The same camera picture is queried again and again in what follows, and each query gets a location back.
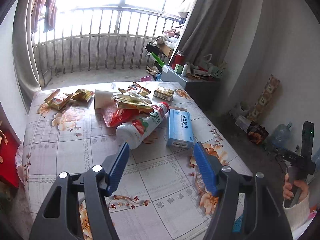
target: red cloth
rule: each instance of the red cloth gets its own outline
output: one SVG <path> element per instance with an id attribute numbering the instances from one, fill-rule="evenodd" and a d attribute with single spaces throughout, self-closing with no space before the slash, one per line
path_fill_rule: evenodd
<path id="1" fill-rule="evenodd" d="M 44 15 L 44 33 L 54 29 L 57 14 L 56 0 L 33 0 L 31 13 L 32 33 L 35 33 L 38 30 L 38 20 L 43 6 L 46 6 Z"/>
<path id="2" fill-rule="evenodd" d="M 3 158 L 3 163 L 0 163 L 0 180 L 5 184 L 18 188 L 19 176 L 16 169 L 16 153 L 19 144 L 9 131 L 4 132 L 4 135 L 8 140 L 8 144 L 6 145 L 2 138 L 0 155 Z"/>

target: silver screw head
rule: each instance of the silver screw head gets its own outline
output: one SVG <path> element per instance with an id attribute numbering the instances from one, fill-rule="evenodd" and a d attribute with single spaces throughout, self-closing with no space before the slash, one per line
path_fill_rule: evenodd
<path id="1" fill-rule="evenodd" d="M 68 173 L 66 173 L 65 171 L 63 171 L 63 172 L 61 172 L 60 174 L 59 174 L 59 177 L 61 178 L 61 179 L 64 179 L 64 178 L 66 178 L 68 176 Z"/>
<path id="2" fill-rule="evenodd" d="M 222 171 L 224 172 L 230 172 L 231 168 L 229 166 L 222 166 Z"/>
<path id="3" fill-rule="evenodd" d="M 92 167 L 92 170 L 95 172 L 101 171 L 102 170 L 102 166 L 101 165 L 94 165 Z"/>
<path id="4" fill-rule="evenodd" d="M 262 179 L 264 177 L 264 174 L 262 172 L 256 173 L 257 178 Z"/>

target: white plastic bottle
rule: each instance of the white plastic bottle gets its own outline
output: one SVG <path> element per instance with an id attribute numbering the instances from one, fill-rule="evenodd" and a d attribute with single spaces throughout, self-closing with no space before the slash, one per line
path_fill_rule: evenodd
<path id="1" fill-rule="evenodd" d="M 169 111 L 169 105 L 166 102 L 160 102 L 151 107 L 154 108 L 154 112 L 149 116 L 139 115 L 132 121 L 118 126 L 116 136 L 119 143 L 126 141 L 130 149 L 137 148 L 162 122 L 164 115 Z"/>
<path id="2" fill-rule="evenodd" d="M 183 66 L 182 72 L 181 72 L 181 76 L 185 77 L 187 75 L 187 71 L 188 71 L 188 64 L 185 64 Z"/>

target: blue medicine box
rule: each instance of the blue medicine box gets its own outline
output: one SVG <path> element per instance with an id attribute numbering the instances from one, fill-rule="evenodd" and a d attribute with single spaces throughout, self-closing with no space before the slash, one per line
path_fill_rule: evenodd
<path id="1" fill-rule="evenodd" d="M 189 112 L 176 109 L 169 110 L 167 146 L 182 148 L 191 148 L 193 146 L 193 133 Z"/>

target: red furniture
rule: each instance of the red furniture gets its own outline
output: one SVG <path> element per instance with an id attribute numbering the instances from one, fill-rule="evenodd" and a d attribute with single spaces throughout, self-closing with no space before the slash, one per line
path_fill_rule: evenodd
<path id="1" fill-rule="evenodd" d="M 19 144 L 9 131 L 4 132 L 8 140 L 8 144 L 4 143 L 4 139 L 0 144 L 0 156 L 3 158 L 3 163 L 0 163 L 0 181 L 18 188 L 19 176 L 16 169 L 16 152 Z"/>

